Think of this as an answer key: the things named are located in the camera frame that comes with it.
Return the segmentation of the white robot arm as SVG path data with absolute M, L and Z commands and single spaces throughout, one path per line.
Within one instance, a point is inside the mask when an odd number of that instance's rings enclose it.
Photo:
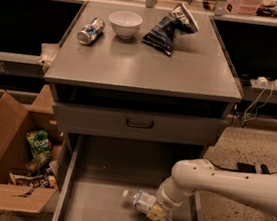
M 157 202 L 148 218 L 160 221 L 197 191 L 221 195 L 277 218 L 277 176 L 217 171 L 209 160 L 201 158 L 173 165 L 170 177 L 157 190 Z

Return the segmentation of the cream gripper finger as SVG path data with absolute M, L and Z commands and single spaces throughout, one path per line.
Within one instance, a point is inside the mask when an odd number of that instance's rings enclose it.
M 147 213 L 147 217 L 151 221 L 160 221 L 167 215 L 167 212 L 164 208 L 160 207 L 159 205 L 155 204 L 152 209 Z

